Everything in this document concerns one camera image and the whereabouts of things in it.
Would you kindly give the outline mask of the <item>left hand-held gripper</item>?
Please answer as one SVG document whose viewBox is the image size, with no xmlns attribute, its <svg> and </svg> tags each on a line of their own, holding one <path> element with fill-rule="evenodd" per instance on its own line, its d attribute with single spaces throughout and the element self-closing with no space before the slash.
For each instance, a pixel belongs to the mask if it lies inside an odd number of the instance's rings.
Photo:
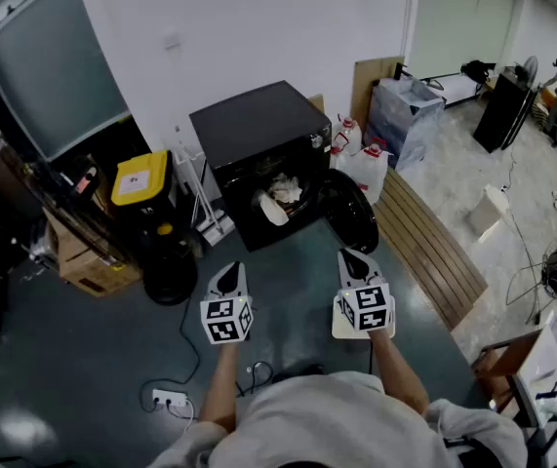
<svg viewBox="0 0 557 468">
<path fill-rule="evenodd" d="M 245 264 L 234 261 L 211 279 L 208 294 L 247 294 Z M 201 322 L 211 344 L 244 341 L 254 322 L 252 299 L 248 295 L 203 300 L 200 302 Z"/>
</svg>

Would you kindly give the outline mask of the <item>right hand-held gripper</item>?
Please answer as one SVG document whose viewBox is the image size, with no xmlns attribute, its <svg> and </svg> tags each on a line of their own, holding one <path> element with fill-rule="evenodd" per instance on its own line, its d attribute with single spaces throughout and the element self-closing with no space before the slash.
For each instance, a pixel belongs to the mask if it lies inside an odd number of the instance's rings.
<svg viewBox="0 0 557 468">
<path fill-rule="evenodd" d="M 394 297 L 379 276 L 378 264 L 366 254 L 341 248 L 338 273 L 343 287 L 337 294 L 338 309 L 349 326 L 356 332 L 394 332 Z M 366 282 L 355 287 L 354 279 Z"/>
</svg>

